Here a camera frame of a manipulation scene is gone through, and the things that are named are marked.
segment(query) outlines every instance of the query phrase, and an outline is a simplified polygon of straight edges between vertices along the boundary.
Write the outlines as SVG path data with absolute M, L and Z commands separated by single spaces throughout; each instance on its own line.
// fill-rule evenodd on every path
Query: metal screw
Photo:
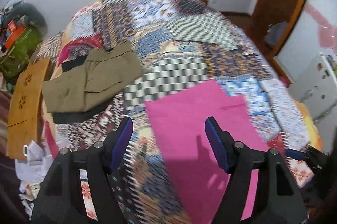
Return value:
M 64 147 L 60 150 L 60 154 L 64 155 L 64 154 L 68 153 L 68 150 L 69 150 L 68 148 Z
M 237 141 L 234 143 L 234 146 L 238 149 L 241 149 L 245 146 L 245 144 L 243 144 L 241 141 Z
M 271 148 L 270 149 L 270 153 L 272 153 L 273 155 L 277 155 L 278 154 L 278 150 L 276 148 Z
M 102 141 L 98 141 L 94 144 L 95 148 L 101 148 L 103 146 L 103 142 Z

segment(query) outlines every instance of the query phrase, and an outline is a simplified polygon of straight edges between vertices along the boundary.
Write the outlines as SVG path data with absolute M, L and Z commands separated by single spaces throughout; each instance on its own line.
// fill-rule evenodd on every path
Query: folded pink garment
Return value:
M 225 95 L 209 80 L 154 102 L 145 102 L 170 180 L 194 224 L 208 224 L 219 207 L 229 175 L 219 168 L 205 134 L 214 116 L 222 130 L 251 149 L 267 151 L 252 126 L 242 96 Z M 251 216 L 257 188 L 254 170 L 242 219 Z

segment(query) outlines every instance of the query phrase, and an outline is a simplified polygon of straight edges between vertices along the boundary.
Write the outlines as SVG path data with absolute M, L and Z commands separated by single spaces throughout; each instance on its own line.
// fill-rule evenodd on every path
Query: khaki cloth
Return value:
M 84 64 L 42 84 L 48 113 L 83 112 L 109 100 L 142 76 L 128 41 L 112 51 L 92 49 Z

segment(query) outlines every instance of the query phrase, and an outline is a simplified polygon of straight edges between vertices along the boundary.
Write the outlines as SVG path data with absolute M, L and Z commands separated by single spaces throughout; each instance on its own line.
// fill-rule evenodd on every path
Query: wooden box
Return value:
M 50 57 L 29 65 L 16 83 L 8 115 L 7 155 L 27 159 L 24 145 L 33 140 L 40 143 L 42 131 L 41 88 L 47 80 Z

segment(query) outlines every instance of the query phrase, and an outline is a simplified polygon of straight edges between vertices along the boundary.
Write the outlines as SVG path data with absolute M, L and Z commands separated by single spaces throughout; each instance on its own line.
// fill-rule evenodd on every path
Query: wooden floor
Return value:
M 260 50 L 260 52 L 266 58 L 267 55 L 271 52 L 271 48 L 267 46 L 264 42 L 264 34 L 259 34 L 254 31 L 254 25 L 250 19 L 250 16 L 247 15 L 225 15 L 231 22 L 238 27 L 242 28 L 246 35 L 253 41 L 255 46 Z

